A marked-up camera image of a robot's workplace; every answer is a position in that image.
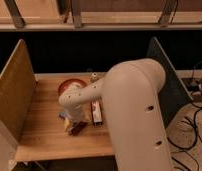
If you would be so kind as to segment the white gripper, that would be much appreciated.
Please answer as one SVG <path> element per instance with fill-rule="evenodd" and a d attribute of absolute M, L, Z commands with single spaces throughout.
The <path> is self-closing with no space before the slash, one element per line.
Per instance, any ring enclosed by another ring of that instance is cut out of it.
<path fill-rule="evenodd" d="M 88 122 L 89 119 L 83 111 L 82 105 L 71 106 L 65 109 L 66 118 L 64 119 L 64 130 L 69 131 L 74 123 L 79 123 L 81 121 Z"/>

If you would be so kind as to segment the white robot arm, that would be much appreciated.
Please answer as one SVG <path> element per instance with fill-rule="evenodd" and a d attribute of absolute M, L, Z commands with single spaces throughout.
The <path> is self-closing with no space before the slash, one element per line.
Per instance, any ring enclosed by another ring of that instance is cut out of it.
<path fill-rule="evenodd" d="M 118 171 L 173 171 L 158 100 L 165 79 L 153 59 L 122 62 L 97 82 L 62 93 L 59 103 L 70 111 L 102 100 Z"/>

